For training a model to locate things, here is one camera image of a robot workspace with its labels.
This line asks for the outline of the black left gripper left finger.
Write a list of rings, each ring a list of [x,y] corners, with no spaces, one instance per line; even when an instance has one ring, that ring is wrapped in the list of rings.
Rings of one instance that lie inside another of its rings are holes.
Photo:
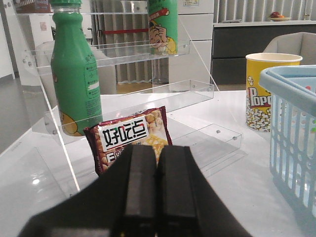
[[[20,237],[153,237],[156,157],[151,146],[128,145],[85,189],[31,217]]]

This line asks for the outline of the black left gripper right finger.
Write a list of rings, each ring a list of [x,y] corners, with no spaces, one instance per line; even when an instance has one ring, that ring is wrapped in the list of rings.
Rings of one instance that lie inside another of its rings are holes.
[[[212,189],[189,147],[166,146],[158,163],[159,237],[248,237]]]

